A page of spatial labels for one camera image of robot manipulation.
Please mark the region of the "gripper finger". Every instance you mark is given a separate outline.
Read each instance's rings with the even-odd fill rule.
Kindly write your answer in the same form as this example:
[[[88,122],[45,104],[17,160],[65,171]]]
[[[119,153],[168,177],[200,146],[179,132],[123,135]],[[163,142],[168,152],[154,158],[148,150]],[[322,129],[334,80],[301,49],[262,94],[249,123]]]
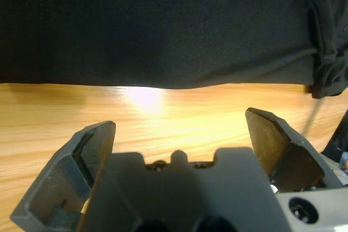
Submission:
[[[76,228],[115,131],[113,121],[104,121],[76,132],[44,166],[11,221],[20,228]]]
[[[309,141],[275,114],[245,112],[253,151],[280,192],[338,189],[342,182]]]

